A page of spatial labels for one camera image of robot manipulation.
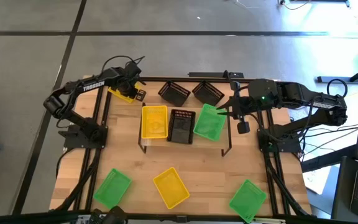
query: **green tray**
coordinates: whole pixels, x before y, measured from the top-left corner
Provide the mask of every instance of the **green tray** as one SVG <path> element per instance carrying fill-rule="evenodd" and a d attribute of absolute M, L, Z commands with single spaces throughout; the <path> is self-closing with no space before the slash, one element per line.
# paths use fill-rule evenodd
<path fill-rule="evenodd" d="M 229 206 L 250 223 L 266 199 L 266 193 L 246 180 L 231 199 Z"/>
<path fill-rule="evenodd" d="M 109 209 L 116 206 L 131 184 L 131 179 L 116 169 L 112 169 L 93 198 Z"/>
<path fill-rule="evenodd" d="M 222 112 L 226 110 L 217 110 L 214 106 L 204 104 L 194 127 L 194 133 L 212 141 L 219 140 L 226 120 L 226 116 L 218 114 Z"/>

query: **black wire basket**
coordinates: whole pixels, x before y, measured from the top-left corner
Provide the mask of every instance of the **black wire basket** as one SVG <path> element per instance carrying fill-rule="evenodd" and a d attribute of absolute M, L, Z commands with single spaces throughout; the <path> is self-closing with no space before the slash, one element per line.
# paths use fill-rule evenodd
<path fill-rule="evenodd" d="M 221 91 L 207 81 L 200 82 L 192 92 L 202 103 L 211 106 L 217 105 L 217 103 L 224 97 L 224 94 Z"/>
<path fill-rule="evenodd" d="M 190 91 L 172 81 L 167 81 L 158 94 L 171 104 L 182 106 L 189 97 Z"/>
<path fill-rule="evenodd" d="M 192 144 L 195 119 L 194 111 L 172 109 L 167 141 Z"/>

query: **wooden table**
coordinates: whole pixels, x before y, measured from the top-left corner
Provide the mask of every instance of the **wooden table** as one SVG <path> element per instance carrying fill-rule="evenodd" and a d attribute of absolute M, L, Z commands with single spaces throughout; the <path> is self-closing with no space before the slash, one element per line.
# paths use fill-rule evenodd
<path fill-rule="evenodd" d="M 190 91 L 197 85 L 193 82 L 177 83 Z M 146 105 L 172 106 L 157 94 L 163 84 L 164 82 L 147 82 L 147 86 L 142 86 L 142 89 L 147 92 L 144 99 Z M 232 90 L 228 83 L 213 83 L 213 85 L 225 94 L 217 105 L 219 106 L 228 100 L 228 97 L 232 95 Z M 96 94 L 97 90 L 82 94 L 77 100 L 75 111 L 84 117 L 92 117 Z M 247 90 L 241 92 L 241 95 L 247 94 Z M 104 101 L 101 105 L 99 123 Z M 183 105 L 183 109 L 201 108 L 202 105 L 191 94 Z M 249 179 L 268 195 L 257 215 L 260 217 L 272 215 L 265 163 L 257 142 L 258 125 L 252 117 L 246 117 L 251 130 L 247 134 L 238 134 L 236 127 L 238 121 L 231 118 L 232 149 L 224 157 L 221 156 L 221 148 L 226 146 L 225 141 L 227 141 L 224 139 L 217 144 L 204 140 L 205 147 L 187 147 L 187 145 L 161 140 L 159 144 L 149 144 L 147 153 L 144 154 L 138 145 L 141 106 L 142 103 L 139 101 L 128 104 L 115 96 L 112 97 L 107 121 L 108 141 L 101 153 L 95 190 L 110 170 L 116 168 L 132 179 L 131 186 L 119 203 L 126 213 L 236 215 L 229 207 L 229 202 L 240 185 Z M 272 114 L 275 124 L 290 122 L 287 109 L 275 109 Z M 226 129 L 222 133 L 223 138 L 227 135 L 227 122 L 224 127 Z M 83 149 L 76 149 L 62 159 L 50 203 L 51 209 L 59 206 L 77 184 L 83 155 Z M 310 213 L 300 162 L 290 153 L 280 155 L 287 188 L 303 209 Z M 169 167 L 176 168 L 190 192 L 187 200 L 171 210 L 166 208 L 153 183 L 153 178 Z M 87 192 L 88 186 L 85 186 L 81 208 L 85 206 Z M 283 213 L 281 195 L 277 186 L 275 186 L 275 193 L 278 211 Z M 109 210 L 95 200 L 93 200 L 92 208 L 98 208 L 104 212 Z"/>

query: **concrete floor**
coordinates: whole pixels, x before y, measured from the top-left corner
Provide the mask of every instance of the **concrete floor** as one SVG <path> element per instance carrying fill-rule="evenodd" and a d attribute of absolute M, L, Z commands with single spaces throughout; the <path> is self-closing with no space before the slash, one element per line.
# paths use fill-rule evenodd
<path fill-rule="evenodd" d="M 71 31 L 80 0 L 0 0 L 0 30 Z M 276 0 L 88 1 L 80 31 L 240 30 L 328 31 L 330 37 L 92 36 L 77 37 L 63 82 L 98 73 L 114 55 L 145 55 L 144 76 L 185 77 L 188 72 L 241 71 L 247 78 L 300 82 L 309 89 L 320 75 L 358 72 L 358 18 L 344 3 L 312 2 L 296 11 Z M 19 179 L 68 42 L 61 37 L 0 37 L 0 215 L 10 212 Z M 122 65 L 117 60 L 114 65 Z M 333 88 L 340 93 L 342 87 Z M 358 91 L 358 85 L 349 88 Z M 51 120 L 24 206 L 48 210 L 63 138 Z"/>

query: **yellow plastic tray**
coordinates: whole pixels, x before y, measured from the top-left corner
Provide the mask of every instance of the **yellow plastic tray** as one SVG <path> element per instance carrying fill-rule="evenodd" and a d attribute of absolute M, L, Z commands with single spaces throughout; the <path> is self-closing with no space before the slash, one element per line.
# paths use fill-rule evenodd
<path fill-rule="evenodd" d="M 190 196 L 173 167 L 154 177 L 153 181 L 168 209 L 172 209 Z"/>
<path fill-rule="evenodd" d="M 140 86 L 139 84 L 135 84 L 135 88 L 140 90 Z M 121 93 L 118 91 L 118 90 L 112 90 L 111 87 L 109 88 L 109 92 L 112 93 L 114 96 L 122 99 L 122 100 L 125 100 L 126 102 L 128 103 L 132 103 L 135 99 L 131 99 L 129 98 L 128 96 L 122 96 Z"/>
<path fill-rule="evenodd" d="M 157 139 L 167 136 L 167 106 L 142 107 L 142 138 Z"/>

